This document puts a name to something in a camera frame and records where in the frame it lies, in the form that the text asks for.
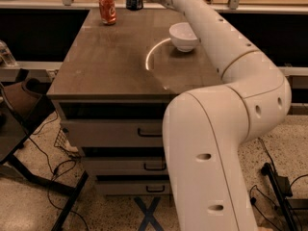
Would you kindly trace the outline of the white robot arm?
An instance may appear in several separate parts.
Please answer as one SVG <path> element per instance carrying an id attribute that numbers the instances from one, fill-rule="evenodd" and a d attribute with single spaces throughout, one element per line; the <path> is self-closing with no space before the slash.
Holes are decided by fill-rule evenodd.
<path id="1" fill-rule="evenodd" d="M 218 72 L 218 86 L 167 106 L 163 144 L 182 231 L 258 231 L 239 146 L 280 124 L 291 106 L 284 73 L 204 0 L 145 0 L 184 15 Z"/>

